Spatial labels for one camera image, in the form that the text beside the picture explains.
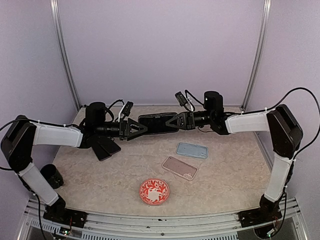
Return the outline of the black phone case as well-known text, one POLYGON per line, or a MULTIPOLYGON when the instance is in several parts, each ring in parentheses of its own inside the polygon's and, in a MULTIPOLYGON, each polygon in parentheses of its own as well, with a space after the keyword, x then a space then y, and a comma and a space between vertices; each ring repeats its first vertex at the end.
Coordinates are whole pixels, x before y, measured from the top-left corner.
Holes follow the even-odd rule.
POLYGON ((147 131, 144 132, 143 135, 175 133, 178 129, 167 126, 166 121, 177 115, 176 112, 144 114, 138 117, 138 123, 147 127, 147 131))

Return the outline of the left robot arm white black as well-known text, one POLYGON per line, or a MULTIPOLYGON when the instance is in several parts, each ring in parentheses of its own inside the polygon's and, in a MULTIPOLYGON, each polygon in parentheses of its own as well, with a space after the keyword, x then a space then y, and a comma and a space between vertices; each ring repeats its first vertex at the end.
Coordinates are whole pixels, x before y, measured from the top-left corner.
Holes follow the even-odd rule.
POLYGON ((147 132, 147 126, 128 117, 132 106, 132 102, 123 105, 117 121, 110 108, 98 101, 86 106, 79 125, 47 123, 25 115, 5 124, 9 129, 0 149, 9 165, 6 170, 13 171, 31 193, 42 199, 46 219, 63 223, 72 218, 72 212, 34 163, 33 149, 92 149, 97 159, 104 161, 121 150, 115 138, 130 141, 147 132))

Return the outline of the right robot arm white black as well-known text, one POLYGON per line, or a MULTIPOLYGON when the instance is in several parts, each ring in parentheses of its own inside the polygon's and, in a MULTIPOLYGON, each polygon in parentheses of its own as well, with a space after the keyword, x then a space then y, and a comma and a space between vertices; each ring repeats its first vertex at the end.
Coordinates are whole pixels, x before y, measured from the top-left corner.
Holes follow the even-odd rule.
POLYGON ((166 121, 166 126, 193 130, 210 126, 219 135, 242 132, 270 133, 274 161, 268 186, 261 196, 259 207, 239 212, 242 227, 254 226, 280 219, 279 203, 293 172, 303 130, 285 104, 253 113, 233 114, 224 111, 223 96, 216 91, 204 93, 203 111, 185 111, 166 121))

